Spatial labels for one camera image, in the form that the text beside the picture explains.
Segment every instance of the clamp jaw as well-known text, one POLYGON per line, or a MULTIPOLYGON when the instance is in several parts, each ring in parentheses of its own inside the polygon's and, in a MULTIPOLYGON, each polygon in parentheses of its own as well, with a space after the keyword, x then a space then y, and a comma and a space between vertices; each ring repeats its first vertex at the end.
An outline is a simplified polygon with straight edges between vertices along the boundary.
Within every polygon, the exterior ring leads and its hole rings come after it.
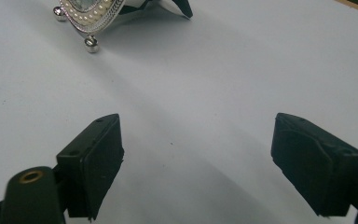
POLYGON ((357 148, 306 119, 280 113, 271 155, 316 215, 345 217, 351 204, 358 209, 357 148))
POLYGON ((96 219, 123 162, 119 116, 94 120, 57 155, 57 166, 14 175, 0 202, 0 224, 62 224, 69 217, 96 219))

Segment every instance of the white backdrop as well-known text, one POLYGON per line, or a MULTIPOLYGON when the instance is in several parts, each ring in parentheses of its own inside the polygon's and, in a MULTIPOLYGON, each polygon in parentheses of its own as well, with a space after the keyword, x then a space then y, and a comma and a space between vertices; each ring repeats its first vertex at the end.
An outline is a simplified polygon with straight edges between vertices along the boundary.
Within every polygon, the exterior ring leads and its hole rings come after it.
MULTIPOLYGON (((97 36, 58 0, 0 1, 0 200, 98 117, 125 160, 95 223, 353 223, 317 217, 270 157, 278 112, 358 148, 358 10, 332 0, 190 1, 97 36)), ((67 219, 68 223, 88 223, 67 219)))

